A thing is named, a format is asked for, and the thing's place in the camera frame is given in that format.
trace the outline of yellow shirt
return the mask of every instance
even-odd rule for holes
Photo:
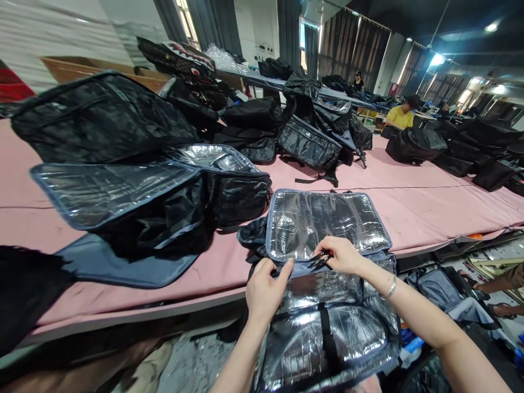
[[[402,129],[413,126],[413,112],[410,111],[405,114],[402,105],[392,108],[388,113],[388,119]]]

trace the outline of hand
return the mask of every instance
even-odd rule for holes
[[[249,320],[257,324],[269,325],[273,315],[282,302],[285,286],[293,271],[293,260],[286,262],[278,278],[271,277],[271,272],[277,267],[269,258],[264,258],[255,267],[251,279],[247,283],[246,301],[249,309]]]
[[[315,255],[325,250],[331,250],[333,253],[333,258],[328,259],[326,264],[341,273],[359,274],[360,268],[369,262],[343,237],[326,236],[318,243]]]

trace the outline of navy blue fabric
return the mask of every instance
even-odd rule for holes
[[[126,287],[156,289],[179,278],[199,254],[177,260],[148,257],[130,263],[117,257],[111,246],[94,234],[88,234],[60,250],[58,255],[71,263],[64,269],[78,279]]]

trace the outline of silver bangle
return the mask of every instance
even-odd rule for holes
[[[389,289],[389,292],[387,295],[384,296],[384,299],[389,299],[393,292],[395,291],[395,288],[397,287],[397,276],[393,276],[393,284],[391,285],[391,288]]]

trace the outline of pink tablecloth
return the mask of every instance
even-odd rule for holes
[[[338,190],[351,189],[369,194],[393,241],[397,255],[423,251],[451,239],[475,233],[493,234],[524,223],[524,198],[503,188],[488,193],[468,178],[449,175],[431,163],[422,166],[394,162],[385,153],[386,140],[375,137],[374,149],[367,154],[368,168],[343,165],[337,170]],[[0,243],[55,252],[83,235],[71,229],[51,207],[45,195],[32,182],[28,170],[40,162],[34,151],[0,121]],[[315,172],[279,159],[270,166],[273,189],[295,188],[328,191],[324,180],[312,184],[295,183],[295,178],[315,176]],[[150,311],[123,309],[147,303],[172,300],[174,308],[202,299],[213,300],[244,287],[249,272],[247,251],[235,234],[215,234],[210,249],[202,254],[176,282],[164,288],[143,290],[83,282],[73,285],[39,321],[35,333],[70,324],[92,323],[118,315]]]

